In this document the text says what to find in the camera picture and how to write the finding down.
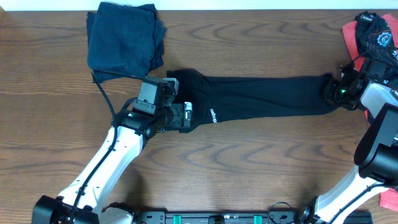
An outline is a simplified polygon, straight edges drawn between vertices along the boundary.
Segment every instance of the folded cloth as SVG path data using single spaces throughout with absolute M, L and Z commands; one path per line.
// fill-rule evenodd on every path
M 180 82 L 174 103 L 193 104 L 193 126 L 236 119 L 327 114 L 322 98 L 331 74 L 297 78 L 206 77 L 194 69 L 168 71 Z
M 165 27 L 156 19 L 155 6 L 120 6 L 101 2 L 87 14 L 88 66 L 98 81 L 144 77 L 163 65 Z
M 398 20 L 395 19 L 391 14 L 386 14 L 386 15 L 382 16 L 381 18 L 383 18 L 387 22 L 387 24 L 391 30 L 393 43 L 395 46 L 398 46 Z M 357 43 L 356 43 L 356 36 L 355 36 L 357 23 L 358 23 L 357 21 L 349 22 L 342 27 L 344 39 L 345 39 L 345 42 L 347 45 L 347 49 L 348 49 L 349 55 L 351 56 L 352 59 L 359 56 Z M 354 63 L 355 69 L 357 69 L 359 71 L 361 69 L 364 61 L 365 61 L 364 57 L 357 59 Z
M 391 34 L 392 34 L 392 41 L 394 42 L 395 46 L 398 46 L 398 20 L 395 19 L 391 14 L 386 14 L 386 15 L 382 16 L 381 18 L 383 18 L 388 23 L 388 26 L 389 26 L 389 28 L 391 30 Z M 346 41 L 349 55 L 351 56 L 352 59 L 359 56 L 357 43 L 356 43 L 356 35 L 355 35 L 357 23 L 358 23 L 357 21 L 353 21 L 353 22 L 349 22 L 343 26 L 344 39 Z M 359 71 L 361 69 L 364 61 L 365 61 L 364 57 L 361 57 L 358 60 L 356 60 L 354 63 L 355 69 L 357 69 Z M 368 116 L 367 111 L 365 112 L 365 116 L 368 119 L 369 123 L 371 123 L 371 116 Z M 398 202 L 398 192 L 396 192 L 393 189 L 389 189 L 388 191 L 380 194 L 379 205 L 381 207 L 389 208 L 391 210 L 398 212 L 397 202 Z

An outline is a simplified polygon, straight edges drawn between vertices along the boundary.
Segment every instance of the dark garment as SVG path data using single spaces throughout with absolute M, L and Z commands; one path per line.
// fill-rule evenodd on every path
M 193 127 L 236 119 L 327 114 L 322 98 L 331 74 L 298 78 L 205 77 L 194 69 L 168 71 L 180 82 L 174 103 L 193 104 Z
M 119 6 L 101 2 L 87 14 L 88 66 L 98 81 L 119 78 L 112 73 L 144 77 L 163 65 L 165 27 L 155 6 Z
M 355 17 L 356 45 L 359 54 L 368 50 L 384 47 L 394 47 L 391 28 L 387 22 L 376 13 L 364 12 Z M 376 58 L 391 65 L 398 65 L 397 51 L 394 49 L 373 50 L 365 57 Z

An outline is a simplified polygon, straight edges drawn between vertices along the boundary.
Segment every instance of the black pants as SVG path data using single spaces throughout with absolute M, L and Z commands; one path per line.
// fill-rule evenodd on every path
M 298 78 L 205 77 L 194 69 L 168 71 L 180 82 L 174 103 L 193 104 L 193 127 L 235 119 L 327 114 L 322 98 L 331 74 Z

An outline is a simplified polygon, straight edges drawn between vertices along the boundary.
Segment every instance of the red cloth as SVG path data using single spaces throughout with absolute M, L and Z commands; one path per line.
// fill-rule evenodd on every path
M 386 14 L 382 16 L 382 18 L 385 21 L 387 21 L 389 27 L 391 28 L 392 39 L 394 41 L 394 45 L 397 47 L 398 20 L 395 19 L 391 14 Z M 343 26 L 344 39 L 346 41 L 347 49 L 349 51 L 351 59 L 354 59 L 359 56 L 355 41 L 355 28 L 356 28 L 356 21 L 349 22 Z M 365 61 L 364 57 L 357 59 L 354 62 L 355 69 L 359 71 L 364 61 Z M 389 189 L 388 191 L 381 193 L 379 205 L 384 208 L 388 208 L 398 212 L 398 192 L 396 192 L 393 189 Z

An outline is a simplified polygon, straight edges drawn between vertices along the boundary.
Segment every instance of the wood grain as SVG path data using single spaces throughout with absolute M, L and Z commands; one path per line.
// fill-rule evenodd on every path
M 165 65 L 150 75 L 187 67 L 224 77 L 336 75 L 349 60 L 341 26 L 360 12 L 160 11 Z M 1 223 L 29 223 L 34 203 L 57 196 L 109 129 L 86 65 L 85 19 L 85 12 L 9 12 L 0 27 Z M 120 79 L 104 87 L 118 109 L 140 85 Z M 366 129 L 361 112 L 338 109 L 158 134 L 109 202 L 170 211 L 267 210 L 278 201 L 299 208 L 350 170 Z M 376 223 L 398 219 L 377 197 L 362 209 Z

